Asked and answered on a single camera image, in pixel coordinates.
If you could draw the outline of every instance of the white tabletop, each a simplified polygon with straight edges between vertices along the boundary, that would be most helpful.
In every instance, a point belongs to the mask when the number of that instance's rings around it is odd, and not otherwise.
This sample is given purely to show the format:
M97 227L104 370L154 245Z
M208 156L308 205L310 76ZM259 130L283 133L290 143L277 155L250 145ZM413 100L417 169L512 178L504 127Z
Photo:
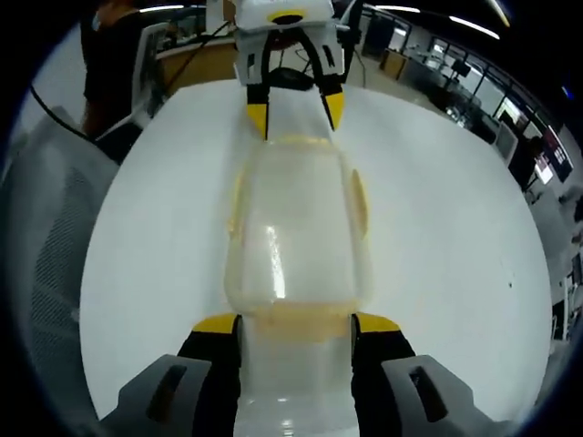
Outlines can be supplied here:
M181 89L129 153L99 213L81 345L99 417L222 291L233 181L259 140L235 81ZM271 91L270 135L331 137L363 177L374 296L417 354L465 381L493 420L523 418L547 364L550 294L534 221L496 152L447 119L346 87L331 132L315 92Z

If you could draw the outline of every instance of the desk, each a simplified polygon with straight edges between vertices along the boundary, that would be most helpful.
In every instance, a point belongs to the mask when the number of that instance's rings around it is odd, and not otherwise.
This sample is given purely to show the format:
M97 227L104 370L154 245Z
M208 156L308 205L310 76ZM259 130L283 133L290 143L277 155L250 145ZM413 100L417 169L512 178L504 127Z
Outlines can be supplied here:
M370 203L374 295L363 310L401 325L469 384L494 420L523 418L549 350L547 266L535 223L496 152L403 100L345 90L331 132L320 99L271 91L270 134L331 137ZM192 325L229 307L222 291L234 179L259 136L235 81L182 88L119 170L87 253L80 309L99 417L118 390Z

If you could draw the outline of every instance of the white table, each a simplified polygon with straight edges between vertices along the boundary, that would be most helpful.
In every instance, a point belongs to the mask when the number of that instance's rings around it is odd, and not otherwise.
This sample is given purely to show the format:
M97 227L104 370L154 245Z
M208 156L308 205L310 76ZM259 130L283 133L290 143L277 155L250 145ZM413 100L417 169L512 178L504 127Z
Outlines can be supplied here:
M331 132L314 93L271 91L270 134L331 137L370 202L375 293L417 354L469 384L494 420L524 418L543 379L551 308L537 229L479 138L403 100L345 90ZM234 81L180 90L144 131L99 213L81 294L87 383L99 417L222 291L233 180L259 141Z

